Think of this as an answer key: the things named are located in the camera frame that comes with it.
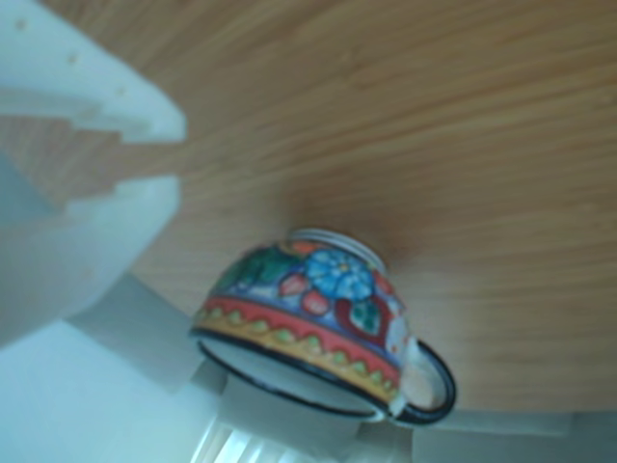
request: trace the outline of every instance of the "cup rim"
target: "cup rim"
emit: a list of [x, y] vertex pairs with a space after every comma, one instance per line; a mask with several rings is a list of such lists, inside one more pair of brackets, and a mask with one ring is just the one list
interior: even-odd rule
[[352, 238], [343, 233], [337, 231], [331, 231], [319, 228], [306, 228], [297, 229], [292, 231], [289, 236], [292, 240], [308, 240], [308, 241], [321, 241], [323, 243], [332, 244], [337, 246], [356, 257], [369, 262], [373, 265], [379, 273], [384, 276], [388, 275], [388, 268], [386, 263], [379, 257], [375, 251], [370, 249], [367, 245], [360, 242], [356, 238]]
[[[232, 335], [219, 333], [215, 330], [209, 330], [205, 328], [193, 328], [191, 330], [191, 335], [198, 339], [198, 347], [201, 353], [205, 355], [208, 359], [210, 359], [219, 367], [224, 368], [228, 373], [233, 374], [240, 380], [257, 387], [268, 394], [291, 400], [300, 405], [312, 408], [313, 410], [320, 410], [322, 412], [326, 412], [332, 415], [337, 415], [353, 420], [361, 420], [363, 422], [380, 422], [388, 416], [389, 404], [387, 402], [384, 402], [383, 400], [380, 400], [379, 398], [366, 393], [361, 388], [348, 383], [347, 381], [336, 376], [335, 374], [330, 373], [323, 368], [316, 367], [315, 365], [305, 362], [299, 358], [292, 357], [290, 355], [272, 349], [268, 349], [250, 340], [243, 340]], [[252, 377], [251, 375], [248, 375], [238, 370], [234, 366], [227, 363], [225, 360], [219, 358], [210, 349], [208, 349], [207, 346], [204, 345], [203, 341], [200, 339], [213, 339], [226, 342], [230, 345], [234, 345], [243, 349], [249, 349], [256, 354], [263, 355], [272, 360], [276, 360], [277, 362], [280, 362], [281, 364], [289, 368], [299, 370], [304, 374], [311, 375], [317, 379], [330, 383], [335, 387], [341, 388], [349, 394], [357, 396], [358, 398], [363, 400], [370, 408], [372, 408], [372, 411], [364, 412], [334, 408], [325, 404], [306, 400], [292, 393], [288, 393], [287, 391], [277, 388], [272, 383], [264, 383]]]

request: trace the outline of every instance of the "cup handle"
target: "cup handle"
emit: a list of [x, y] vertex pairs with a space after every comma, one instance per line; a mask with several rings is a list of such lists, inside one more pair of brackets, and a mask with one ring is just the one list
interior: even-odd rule
[[406, 362], [425, 362], [436, 373], [441, 382], [440, 402], [433, 408], [422, 408], [413, 405], [402, 391], [389, 405], [389, 418], [396, 424], [418, 425], [431, 424], [445, 418], [456, 402], [456, 384], [454, 377], [442, 358], [421, 340], [411, 338], [407, 344]]

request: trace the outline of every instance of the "wooden table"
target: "wooden table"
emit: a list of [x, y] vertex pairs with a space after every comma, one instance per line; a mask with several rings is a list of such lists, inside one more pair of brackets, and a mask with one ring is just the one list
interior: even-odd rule
[[243, 248], [333, 228], [389, 261], [461, 408], [617, 407], [617, 3], [49, 4], [169, 93], [190, 137], [4, 119], [0, 149], [57, 204], [181, 175], [135, 267], [179, 309]]

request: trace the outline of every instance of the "black rim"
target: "black rim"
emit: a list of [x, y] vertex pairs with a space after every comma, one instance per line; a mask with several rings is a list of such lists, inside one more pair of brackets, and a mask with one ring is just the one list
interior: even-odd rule
[[[311, 364], [303, 362], [302, 360], [298, 360], [294, 357], [281, 354], [281, 352], [277, 352], [275, 350], [267, 349], [263, 347], [262, 345], [259, 345], [255, 342], [251, 342], [249, 340], [240, 340], [233, 336], [225, 335], [222, 333], [210, 331], [210, 330], [203, 329], [203, 328], [193, 329], [191, 330], [191, 334], [196, 337], [206, 337], [206, 338], [210, 338], [213, 340], [220, 340], [228, 344], [242, 347], [245, 349], [249, 349], [253, 351], [254, 353], [277, 360], [278, 362], [281, 362], [289, 367], [298, 369], [299, 371], [303, 373], [310, 374], [311, 376], [314, 376], [318, 379], [321, 379], [335, 386], [338, 386], [360, 397], [362, 400], [366, 401], [369, 405], [381, 410], [385, 414], [388, 413], [387, 405], [385, 405], [384, 402], [382, 402], [381, 400], [378, 400], [377, 398], [365, 393], [362, 389], [356, 386], [353, 386], [347, 383], [346, 381], [341, 380], [337, 376], [334, 376], [333, 374], [321, 368], [318, 368]], [[323, 405], [318, 402], [312, 402], [310, 400], [305, 400], [301, 397], [298, 397], [286, 391], [280, 390], [270, 384], [266, 384], [262, 381], [259, 381], [258, 379], [255, 379], [252, 376], [249, 376], [248, 374], [229, 365], [227, 362], [225, 362], [224, 360], [219, 358], [216, 354], [214, 354], [212, 351], [210, 351], [205, 345], [203, 345], [203, 342], [198, 342], [198, 346], [200, 348], [200, 351], [205, 356], [207, 356], [210, 360], [212, 360], [215, 364], [226, 369], [229, 373], [233, 374], [235, 377], [241, 379], [242, 381], [245, 381], [246, 383], [249, 383], [252, 386], [257, 387], [268, 394], [277, 395], [279, 397], [286, 398], [287, 400], [291, 400], [293, 402], [307, 406], [309, 408], [320, 410], [322, 412], [330, 413], [333, 415], [338, 415], [338, 416], [345, 417], [345, 418], [353, 418], [356, 420], [364, 420], [364, 421], [371, 421], [371, 420], [374, 421], [376, 418], [378, 418], [377, 411], [362, 412], [358, 410], [344, 410], [344, 409], [329, 407], [328, 405]]]
[[[257, 354], [277, 360], [278, 362], [298, 369], [299, 371], [331, 383], [341, 389], [348, 391], [351, 394], [356, 395], [368, 404], [374, 406], [376, 409], [382, 411], [387, 417], [389, 417], [390, 420], [396, 422], [397, 424], [413, 425], [431, 424], [434, 422], [438, 422], [445, 418], [452, 411], [452, 408], [454, 408], [454, 404], [456, 403], [456, 384], [454, 382], [454, 377], [452, 376], [452, 373], [450, 372], [442, 358], [428, 344], [421, 340], [417, 342], [421, 353], [429, 360], [429, 362], [435, 368], [437, 374], [443, 382], [445, 395], [443, 404], [438, 406], [437, 408], [425, 409], [408, 403], [400, 415], [393, 416], [389, 410], [388, 404], [386, 404], [382, 400], [373, 397], [372, 395], [367, 394], [362, 389], [341, 380], [337, 376], [334, 376], [333, 374], [322, 368], [315, 367], [314, 365], [308, 364], [307, 362], [303, 362], [302, 360], [298, 360], [294, 357], [281, 354], [281, 352], [268, 349], [255, 342], [251, 342], [249, 340], [240, 340], [233, 336], [218, 333], [216, 331], [211, 331], [204, 328], [194, 328], [193, 330], [191, 330], [191, 334], [195, 337], [205, 337], [213, 340], [220, 340], [231, 345], [251, 350]], [[280, 390], [270, 384], [259, 381], [258, 379], [255, 379], [252, 376], [249, 376], [248, 374], [229, 365], [227, 362], [217, 357], [216, 354], [211, 352], [205, 345], [203, 345], [201, 341], [198, 342], [198, 346], [201, 352], [210, 360], [212, 360], [215, 364], [226, 369], [229, 373], [233, 374], [242, 381], [245, 381], [246, 383], [257, 387], [268, 394], [277, 395], [279, 397], [291, 400], [295, 403], [307, 406], [309, 408], [320, 410], [333, 415], [338, 415], [341, 417], [364, 421], [375, 421], [376, 419], [379, 419], [377, 417], [378, 414], [376, 411], [361, 412], [357, 410], [338, 409], [323, 405], [318, 402], [305, 400], [301, 397]]]
[[408, 403], [400, 415], [396, 417], [390, 415], [390, 419], [399, 424], [431, 424], [438, 422], [452, 411], [456, 403], [456, 384], [445, 362], [425, 342], [419, 340], [417, 345], [420, 352], [429, 360], [441, 378], [445, 398], [442, 405], [433, 409], [425, 409]]

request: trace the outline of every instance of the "painted cup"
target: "painted cup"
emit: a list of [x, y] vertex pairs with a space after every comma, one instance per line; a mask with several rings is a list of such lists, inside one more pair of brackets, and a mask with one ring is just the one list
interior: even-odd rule
[[[411, 336], [405, 312], [374, 252], [348, 236], [306, 229], [234, 263], [192, 335], [214, 362], [269, 393], [364, 421], [437, 422], [454, 405], [454, 380]], [[433, 388], [428, 406], [400, 390], [410, 366]]]

